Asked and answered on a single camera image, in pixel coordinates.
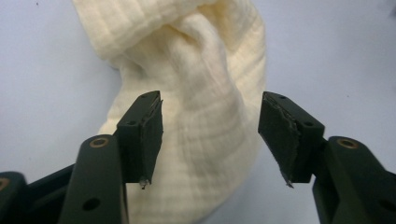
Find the light gray background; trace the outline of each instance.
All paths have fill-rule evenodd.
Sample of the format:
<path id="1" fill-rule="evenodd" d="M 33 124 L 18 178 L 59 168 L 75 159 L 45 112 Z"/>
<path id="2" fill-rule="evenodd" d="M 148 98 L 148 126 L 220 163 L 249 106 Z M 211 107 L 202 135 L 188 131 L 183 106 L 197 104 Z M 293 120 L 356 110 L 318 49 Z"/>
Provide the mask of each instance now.
<path id="1" fill-rule="evenodd" d="M 396 172 L 396 0 L 254 0 L 267 90 L 365 143 Z M 71 1 L 0 2 L 0 172 L 28 182 L 76 159 L 120 76 L 94 54 Z M 318 223 L 311 184 L 289 189 L 264 148 L 246 183 L 200 223 Z"/>

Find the muslin fabric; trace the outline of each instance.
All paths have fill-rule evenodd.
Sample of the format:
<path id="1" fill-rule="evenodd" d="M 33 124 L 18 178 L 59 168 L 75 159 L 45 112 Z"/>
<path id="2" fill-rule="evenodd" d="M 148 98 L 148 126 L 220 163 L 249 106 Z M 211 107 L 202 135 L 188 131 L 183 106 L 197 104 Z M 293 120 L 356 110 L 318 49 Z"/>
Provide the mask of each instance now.
<path id="1" fill-rule="evenodd" d="M 248 176 L 261 147 L 264 26 L 249 0 L 74 0 L 122 86 L 99 133 L 137 96 L 161 91 L 163 144 L 152 185 L 128 184 L 131 223 L 193 223 Z"/>

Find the cream cloth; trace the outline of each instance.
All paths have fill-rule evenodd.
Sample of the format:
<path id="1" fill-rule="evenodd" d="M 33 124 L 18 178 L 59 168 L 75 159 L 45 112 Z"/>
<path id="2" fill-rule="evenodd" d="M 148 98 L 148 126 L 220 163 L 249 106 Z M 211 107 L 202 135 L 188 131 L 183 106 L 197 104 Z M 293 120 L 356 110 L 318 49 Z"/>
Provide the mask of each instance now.
<path id="1" fill-rule="evenodd" d="M 122 87 L 100 133 L 136 97 L 161 91 L 163 144 L 152 185 L 128 184 L 131 223 L 192 223 L 245 180 L 262 143 L 264 29 L 248 0 L 74 0 Z"/>

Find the fabric fold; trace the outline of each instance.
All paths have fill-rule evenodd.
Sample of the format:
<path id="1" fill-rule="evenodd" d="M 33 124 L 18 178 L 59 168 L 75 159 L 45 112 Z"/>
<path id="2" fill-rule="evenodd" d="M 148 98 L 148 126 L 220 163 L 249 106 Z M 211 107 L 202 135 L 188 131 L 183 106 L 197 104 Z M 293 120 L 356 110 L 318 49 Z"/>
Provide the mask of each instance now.
<path id="1" fill-rule="evenodd" d="M 153 184 L 127 185 L 131 223 L 192 223 L 248 176 L 262 143 L 264 27 L 248 0 L 74 0 L 122 86 L 99 133 L 135 98 L 161 91 L 163 144 Z"/>

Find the screw hole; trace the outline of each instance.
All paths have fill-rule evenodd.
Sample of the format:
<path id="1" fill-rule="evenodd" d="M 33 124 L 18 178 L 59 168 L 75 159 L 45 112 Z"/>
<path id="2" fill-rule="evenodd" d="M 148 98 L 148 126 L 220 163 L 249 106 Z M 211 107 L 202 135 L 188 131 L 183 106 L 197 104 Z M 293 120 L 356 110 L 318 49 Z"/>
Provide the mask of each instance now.
<path id="1" fill-rule="evenodd" d="M 90 147 L 104 147 L 107 143 L 107 138 L 95 138 L 90 142 Z"/>
<path id="2" fill-rule="evenodd" d="M 379 204 L 390 212 L 396 212 L 396 205 L 388 200 L 381 200 Z"/>
<path id="3" fill-rule="evenodd" d="M 304 122 L 304 124 L 306 125 L 306 126 L 308 126 L 308 127 L 311 127 L 311 126 L 314 126 L 314 123 L 312 123 L 312 122 Z"/>
<path id="4" fill-rule="evenodd" d="M 351 149 L 355 149 L 358 148 L 359 145 L 358 143 L 356 143 L 355 141 L 346 139 L 346 138 L 340 138 L 337 140 L 337 143 L 342 146 L 342 147 L 347 147 L 347 148 L 351 148 Z"/>
<path id="5" fill-rule="evenodd" d="M 87 202 L 85 202 L 82 205 L 82 209 L 84 211 L 91 211 L 91 210 L 96 209 L 97 207 L 99 207 L 99 205 L 100 205 L 100 200 L 99 199 L 91 198 L 91 199 L 87 200 Z"/>

